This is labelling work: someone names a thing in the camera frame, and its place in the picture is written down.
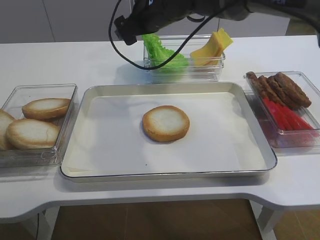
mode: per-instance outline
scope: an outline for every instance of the metal tray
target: metal tray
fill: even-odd
[[[159,144],[141,120],[173,105],[187,135]],[[258,176],[277,165],[243,89],[230,82],[111,85],[88,89],[61,165],[75,182]]]

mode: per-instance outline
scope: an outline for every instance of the toasted bun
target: toasted bun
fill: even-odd
[[[56,125],[34,119],[15,120],[6,130],[6,138],[18,149],[51,148],[58,134]]]
[[[47,120],[63,117],[70,103],[67,98],[45,98],[29,102],[22,107],[27,119]]]
[[[7,128],[14,120],[15,118],[13,116],[0,109],[0,150],[14,148],[6,138]]]
[[[175,106],[158,106],[142,118],[143,130],[157,142],[171,142],[183,138],[190,126],[188,116]]]

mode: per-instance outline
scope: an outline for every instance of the white table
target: white table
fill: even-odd
[[[130,59],[143,59],[141,42],[117,46]],[[243,75],[248,71],[293,70],[304,72],[320,89],[315,36],[235,38],[225,54],[221,81],[245,86]],[[109,42],[24,43],[0,45],[0,79],[4,103],[18,85],[76,83],[81,99],[91,86],[143,84],[146,73],[122,60]],[[244,198],[264,206],[260,214],[251,202],[263,238],[274,239],[272,229],[283,211],[320,206],[320,155],[296,149],[287,154],[259,179],[74,183],[64,179],[58,167],[0,169],[0,221],[24,221],[45,209],[68,205]],[[41,216],[55,220],[57,211],[52,212]]]

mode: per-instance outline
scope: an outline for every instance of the white wall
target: white wall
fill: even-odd
[[[118,14],[127,17],[130,1]],[[0,0],[0,43],[107,41],[117,0]],[[253,13],[243,21],[214,18],[198,34],[224,28],[231,37],[283,36],[289,19]],[[161,29],[159,35],[188,35],[199,23],[187,19]]]

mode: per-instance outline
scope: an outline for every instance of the table leg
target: table leg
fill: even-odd
[[[51,207],[39,213],[39,230],[36,240],[50,240],[55,229],[59,212],[58,206]],[[37,234],[38,215],[22,222],[23,226],[35,238]]]
[[[250,204],[259,227],[262,240],[277,240],[273,229],[282,218],[284,211],[271,210],[254,201],[250,201]]]

